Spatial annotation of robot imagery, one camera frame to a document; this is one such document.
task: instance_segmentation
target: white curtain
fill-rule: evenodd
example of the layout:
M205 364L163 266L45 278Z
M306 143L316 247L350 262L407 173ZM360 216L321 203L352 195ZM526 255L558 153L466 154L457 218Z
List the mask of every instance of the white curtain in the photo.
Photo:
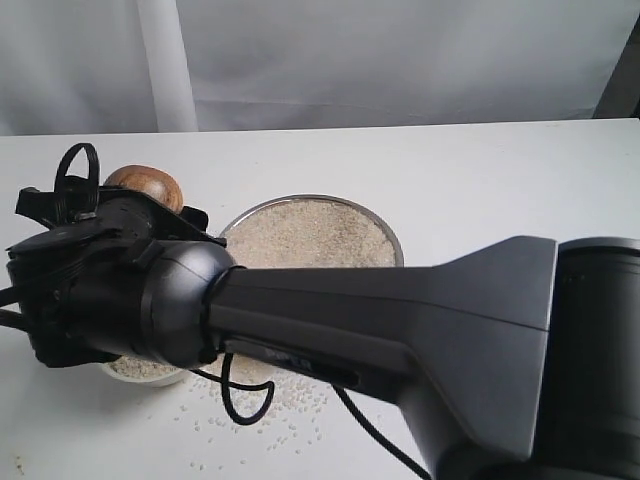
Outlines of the white curtain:
M588 118L640 0L0 0L0 134Z

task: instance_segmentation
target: small white bowl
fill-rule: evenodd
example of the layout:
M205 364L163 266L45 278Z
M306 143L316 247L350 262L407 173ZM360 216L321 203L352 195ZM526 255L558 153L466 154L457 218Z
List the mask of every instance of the small white bowl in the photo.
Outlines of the small white bowl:
M161 375L159 377L133 378L116 372L107 364L101 363L99 366L100 369L111 378L115 378L116 380L120 380L121 382L125 383L143 385L145 387L166 387L168 385L178 383L180 380L183 380L191 375L191 372L189 372L188 370L176 370L175 372L165 373L164 375Z

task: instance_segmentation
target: white backdrop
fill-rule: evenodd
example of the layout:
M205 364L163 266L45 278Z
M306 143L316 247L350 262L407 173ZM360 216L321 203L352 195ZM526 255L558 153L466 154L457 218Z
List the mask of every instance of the white backdrop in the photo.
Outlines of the white backdrop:
M0 0L0 134L591 116L640 0Z

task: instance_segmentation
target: white tabletop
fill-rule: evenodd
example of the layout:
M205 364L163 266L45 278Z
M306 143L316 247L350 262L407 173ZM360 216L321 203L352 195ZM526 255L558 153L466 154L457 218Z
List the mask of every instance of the white tabletop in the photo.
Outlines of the white tabletop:
M625 119L0 137L0 245L41 231L12 215L18 190L51 189L60 157L79 141L98 149L103 179L132 163L169 172L183 187L185 203L208 211L212 233L265 200L320 193L384 218L408 265L444 262L518 234L561 241L640 238L640 123ZM160 391L133 387L92 365L48 370L24 335L6 329L0 331L0 381L3 479L414 478L329 390L318 413L285 407L270 424L234 433L208 387L193 381ZM418 458L395 407L357 400ZM279 437L288 438L280 444ZM269 449L275 443L279 447Z

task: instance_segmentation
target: stainless steel bowl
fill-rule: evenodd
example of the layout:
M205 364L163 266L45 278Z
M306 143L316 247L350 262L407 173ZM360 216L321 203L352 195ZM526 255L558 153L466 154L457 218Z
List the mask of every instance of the stainless steel bowl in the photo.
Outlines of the stainless steel bowl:
M402 254L402 247L400 246L398 237L396 237L395 233L393 233L393 230L391 230L391 227L389 227L389 225L387 225L387 223L384 220L382 220L378 215L373 213L368 208L363 207L362 205L358 205L357 203L354 203L350 200L345 200L344 198L331 197L329 195L314 195L314 194L289 195L286 197L280 197L280 198L275 198L273 200L266 201L264 203L256 205L253 208L250 208L249 210L244 212L242 215L235 218L220 233L220 236L221 237L226 236L229 230L231 230L233 227L237 226L238 224L246 220L248 217L250 217L254 213L259 212L260 210L264 210L266 208L272 207L274 205L278 205L280 203L298 202L298 201L305 201L305 200L313 200L317 202L339 203L357 210L362 215L364 215L369 220L371 220L374 224L376 224L378 228L380 228L382 232L385 234L385 236L389 239L389 242L391 242L391 245L393 247L393 252L395 256L395 266L402 267L404 265L404 255Z

